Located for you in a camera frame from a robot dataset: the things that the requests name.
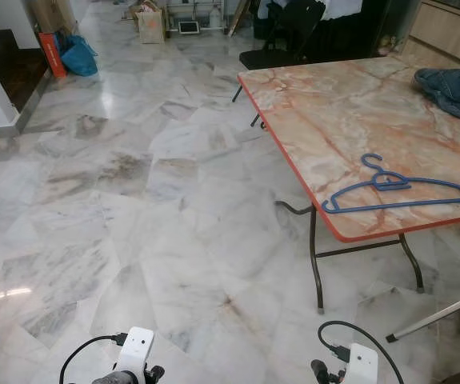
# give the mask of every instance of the marble floor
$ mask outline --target marble floor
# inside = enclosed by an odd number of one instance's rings
[[[458,224],[407,235],[425,294],[400,246],[321,260],[319,315],[309,218],[273,205],[308,199],[247,97],[230,102],[238,53],[261,43],[144,46],[124,7],[92,2],[80,25],[99,74],[52,82],[24,134],[0,139],[0,384],[58,382],[77,346],[131,326],[156,330],[163,384],[311,384],[312,359],[342,367],[324,321],[384,340],[460,299]],[[319,223],[319,248],[341,246]],[[436,383],[460,370],[460,313],[386,348],[406,383]],[[104,376],[118,351],[90,346],[67,382]],[[379,375],[396,383],[384,359]]]

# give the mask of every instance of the red table edge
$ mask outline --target red table edge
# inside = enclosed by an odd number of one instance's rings
[[[290,165],[290,168],[292,168],[292,170],[294,171],[295,175],[297,176],[297,179],[300,181],[300,183],[301,183],[302,187],[304,188],[305,192],[308,194],[308,197],[310,198],[312,203],[317,208],[317,211],[320,213],[320,216],[322,217],[322,220],[324,220],[324,223],[329,227],[329,229],[331,230],[333,235],[340,242],[360,242],[360,241],[363,241],[363,240],[369,240],[371,238],[384,238],[386,236],[391,236],[393,234],[404,234],[406,232],[414,232],[416,230],[425,230],[427,228],[433,228],[435,226],[444,226],[446,224],[451,224],[451,223],[454,223],[454,222],[460,222],[460,218],[452,218],[452,219],[448,219],[448,220],[441,220],[440,222],[434,222],[434,223],[430,223],[430,224],[422,224],[420,226],[410,226],[408,228],[402,228],[400,230],[388,230],[387,232],[380,232],[380,233],[377,233],[377,234],[366,234],[364,236],[357,236],[357,237],[353,237],[353,238],[348,238],[347,236],[343,236],[340,232],[338,232],[336,227],[333,226],[333,224],[329,220],[329,217],[328,217],[327,213],[322,209],[320,204],[317,202],[317,199],[315,198],[314,193],[311,191],[311,188],[309,188],[308,185],[305,183],[304,179],[301,176],[301,173],[298,171],[297,167],[295,166],[295,164],[290,159],[290,156],[286,152],[285,148],[282,146],[281,142],[279,141],[278,137],[276,136],[276,133],[270,127],[270,124],[268,123],[267,119],[265,118],[265,116],[262,114],[262,112],[258,108],[258,105],[254,101],[254,99],[251,97],[251,93],[247,89],[246,84],[244,84],[244,82],[241,80],[240,74],[237,75],[237,80],[240,83],[240,85],[242,86],[242,88],[244,89],[244,91],[247,93],[247,96],[249,96],[249,99],[251,100],[251,102],[253,103],[254,108],[256,109],[258,114],[260,115],[260,118],[266,124],[267,130],[270,132],[272,138],[276,142],[276,145],[279,147],[280,151],[283,153],[283,156],[285,157],[286,162],[288,162],[288,164]]]

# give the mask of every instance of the wooden cabinet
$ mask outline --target wooden cabinet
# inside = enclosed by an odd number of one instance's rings
[[[460,10],[422,1],[403,53],[444,66],[460,66]]]

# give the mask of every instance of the blue clothes hanger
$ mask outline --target blue clothes hanger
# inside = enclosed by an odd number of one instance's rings
[[[329,201],[325,200],[322,203],[322,208],[328,214],[341,214],[344,212],[359,212],[361,210],[382,210],[385,208],[397,208],[400,206],[426,206],[429,204],[451,204],[455,202],[460,202],[460,198],[440,198],[436,200],[421,200],[417,202],[393,202],[390,204],[377,204],[375,206],[356,206],[353,208],[340,208],[338,202],[336,201],[337,197],[343,195],[350,190],[355,190],[361,188],[362,186],[372,186],[376,190],[383,192],[387,190],[407,190],[411,188],[410,182],[428,182],[430,184],[438,184],[440,186],[448,186],[450,188],[455,188],[460,191],[460,185],[453,182],[445,182],[444,180],[435,180],[433,178],[407,178],[397,172],[392,172],[390,170],[384,170],[376,164],[368,162],[366,158],[376,158],[377,160],[382,160],[382,156],[378,154],[364,154],[361,156],[361,161],[366,166],[374,169],[377,173],[372,176],[372,179],[368,182],[359,182],[353,186],[348,186],[334,193],[331,198],[331,204],[333,208],[328,207]],[[381,176],[386,177],[385,182],[378,181],[378,178]]]

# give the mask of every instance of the blue plastic bag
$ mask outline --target blue plastic bag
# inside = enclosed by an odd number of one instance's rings
[[[61,61],[68,70],[80,76],[91,76],[98,72],[94,56],[96,52],[82,36],[68,36],[66,50],[61,54]]]

